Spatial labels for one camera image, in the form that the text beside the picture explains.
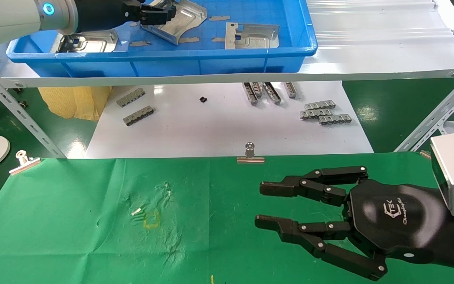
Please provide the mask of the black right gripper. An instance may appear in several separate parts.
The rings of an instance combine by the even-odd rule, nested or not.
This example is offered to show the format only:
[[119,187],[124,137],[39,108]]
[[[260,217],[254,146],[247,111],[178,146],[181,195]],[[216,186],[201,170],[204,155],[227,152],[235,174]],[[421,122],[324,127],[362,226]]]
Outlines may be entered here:
[[361,250],[410,263],[436,261],[435,241],[448,209],[433,188],[366,180],[348,195]]

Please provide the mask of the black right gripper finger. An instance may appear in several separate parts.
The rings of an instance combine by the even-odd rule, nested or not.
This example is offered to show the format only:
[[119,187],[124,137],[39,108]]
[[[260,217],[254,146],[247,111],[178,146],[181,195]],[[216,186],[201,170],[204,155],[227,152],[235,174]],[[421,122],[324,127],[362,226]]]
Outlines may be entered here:
[[326,243],[326,240],[352,237],[353,229],[349,222],[299,223],[288,218],[256,215],[255,226],[275,231],[282,242],[299,245],[313,257],[373,282],[380,280],[389,271],[382,255],[374,253],[364,256]]
[[265,196],[302,196],[340,207],[347,193],[338,185],[359,184],[368,179],[365,166],[315,169],[303,176],[285,176],[280,182],[263,181],[260,194]]

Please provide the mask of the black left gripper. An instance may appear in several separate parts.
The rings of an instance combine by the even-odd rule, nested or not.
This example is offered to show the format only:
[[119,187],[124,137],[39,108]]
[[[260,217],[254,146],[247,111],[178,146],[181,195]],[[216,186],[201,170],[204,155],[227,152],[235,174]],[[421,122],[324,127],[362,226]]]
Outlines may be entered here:
[[145,0],[76,0],[76,33],[110,30],[142,15],[143,25],[163,25],[171,21],[175,9],[146,5]]

